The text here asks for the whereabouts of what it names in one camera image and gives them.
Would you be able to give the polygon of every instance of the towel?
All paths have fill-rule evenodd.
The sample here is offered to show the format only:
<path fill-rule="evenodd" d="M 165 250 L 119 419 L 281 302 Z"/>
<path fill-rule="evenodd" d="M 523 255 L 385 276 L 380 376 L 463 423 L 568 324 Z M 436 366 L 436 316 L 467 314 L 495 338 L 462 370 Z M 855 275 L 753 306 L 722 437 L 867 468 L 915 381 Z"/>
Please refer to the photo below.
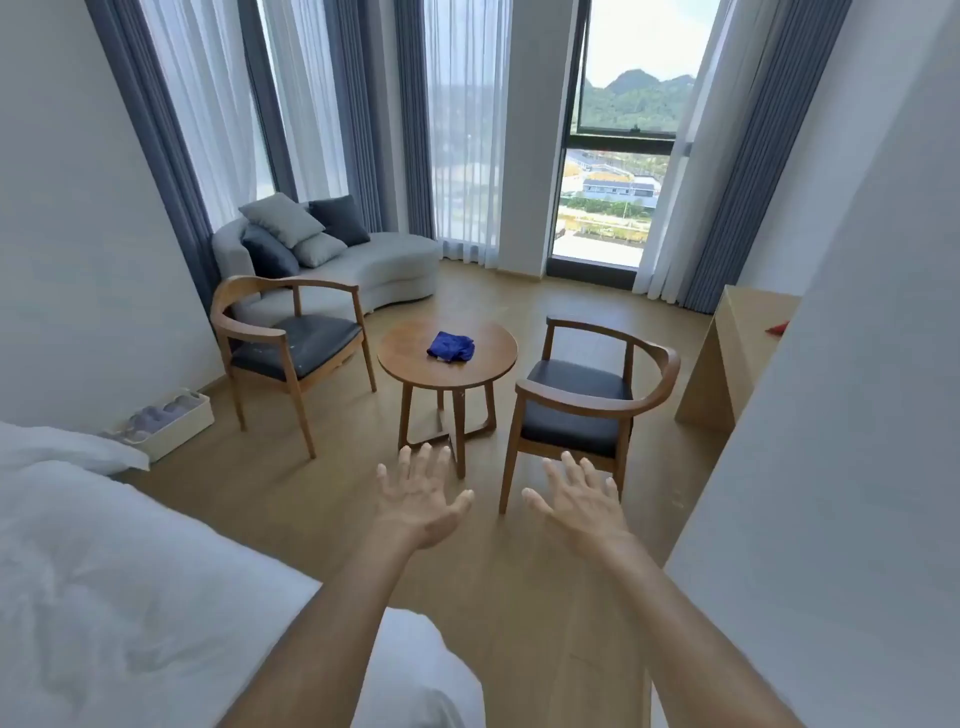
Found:
<path fill-rule="evenodd" d="M 470 361 L 473 358 L 473 339 L 441 331 L 426 352 L 445 362 Z"/>

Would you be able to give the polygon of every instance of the light gray pillow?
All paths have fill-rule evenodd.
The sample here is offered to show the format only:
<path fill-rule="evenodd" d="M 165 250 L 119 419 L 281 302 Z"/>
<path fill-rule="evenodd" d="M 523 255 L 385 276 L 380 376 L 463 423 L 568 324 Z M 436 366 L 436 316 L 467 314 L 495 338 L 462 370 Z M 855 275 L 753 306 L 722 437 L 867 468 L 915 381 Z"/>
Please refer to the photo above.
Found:
<path fill-rule="evenodd" d="M 318 232 L 294 247 L 294 257 L 304 268 L 316 268 L 347 249 L 347 243 L 333 235 Z"/>
<path fill-rule="evenodd" d="M 240 206 L 240 212 L 293 250 L 301 240 L 324 231 L 324 224 L 282 192 Z"/>

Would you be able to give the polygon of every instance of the sofa cushion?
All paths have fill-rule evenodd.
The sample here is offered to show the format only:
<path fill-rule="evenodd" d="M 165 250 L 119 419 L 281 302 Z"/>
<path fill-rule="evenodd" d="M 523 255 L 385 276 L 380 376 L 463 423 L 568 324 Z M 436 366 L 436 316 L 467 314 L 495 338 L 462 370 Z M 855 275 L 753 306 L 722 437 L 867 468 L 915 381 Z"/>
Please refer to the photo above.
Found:
<path fill-rule="evenodd" d="M 303 379 L 323 366 L 330 358 L 353 341 L 360 332 L 355 321 L 312 314 L 291 316 L 274 328 L 287 332 L 287 346 L 294 362 L 297 379 Z M 247 342 L 233 353 L 233 366 L 283 380 L 283 358 L 278 344 Z"/>
<path fill-rule="evenodd" d="M 250 253 L 253 271 L 261 278 L 282 279 L 295 276 L 300 272 L 300 264 L 294 254 L 259 225 L 253 223 L 247 225 L 241 242 Z"/>
<path fill-rule="evenodd" d="M 326 231 L 347 245 L 360 245 L 370 242 L 370 234 L 363 225 L 360 210 L 353 195 L 334 197 L 330 200 L 314 200 L 310 203 L 310 214 L 317 218 Z"/>
<path fill-rule="evenodd" d="M 304 268 L 316 268 L 335 258 L 346 249 L 347 244 L 343 240 L 339 240 L 333 235 L 327 235 L 325 232 L 318 232 L 316 235 L 311 235 L 306 240 L 297 243 L 293 255 L 297 257 L 297 261 Z"/>
<path fill-rule="evenodd" d="M 631 400 L 630 386 L 620 375 L 572 364 L 560 359 L 537 362 L 527 377 L 548 387 L 579 395 Z M 617 420 L 584 417 L 528 401 L 520 437 L 558 448 L 590 452 L 603 457 L 616 455 Z"/>
<path fill-rule="evenodd" d="M 240 206 L 240 212 L 276 236 L 287 248 L 324 231 L 323 224 L 282 192 Z"/>

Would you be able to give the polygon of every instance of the hand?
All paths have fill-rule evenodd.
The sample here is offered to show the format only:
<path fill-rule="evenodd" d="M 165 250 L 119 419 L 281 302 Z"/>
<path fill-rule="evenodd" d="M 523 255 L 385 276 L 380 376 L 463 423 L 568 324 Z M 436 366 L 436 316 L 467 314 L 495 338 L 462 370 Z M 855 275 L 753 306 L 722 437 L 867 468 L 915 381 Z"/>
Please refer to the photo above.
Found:
<path fill-rule="evenodd" d="M 433 472 L 428 473 L 430 448 L 420 448 L 413 467 L 410 448 L 404 447 L 397 459 L 396 483 L 392 483 L 387 466 L 376 466 L 380 484 L 376 526 L 399 533 L 413 549 L 430 548 L 453 533 L 473 503 L 473 491 L 464 491 L 447 505 L 444 496 L 446 471 L 450 466 L 450 448 L 437 457 Z"/>
<path fill-rule="evenodd" d="M 526 504 L 556 524 L 571 547 L 583 556 L 604 560 L 623 544 L 634 542 L 613 478 L 604 481 L 586 457 L 577 465 L 573 456 L 564 452 L 561 461 L 566 477 L 553 460 L 543 458 L 553 507 L 530 488 L 523 489 Z"/>

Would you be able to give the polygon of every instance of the window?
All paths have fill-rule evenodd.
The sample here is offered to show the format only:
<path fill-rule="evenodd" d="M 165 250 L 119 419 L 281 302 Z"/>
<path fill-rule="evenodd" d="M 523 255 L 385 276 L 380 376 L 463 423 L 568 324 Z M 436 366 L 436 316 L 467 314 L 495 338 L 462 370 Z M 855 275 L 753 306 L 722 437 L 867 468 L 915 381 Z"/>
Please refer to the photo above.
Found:
<path fill-rule="evenodd" d="M 549 275 L 633 283 L 719 2 L 580 0 Z"/>

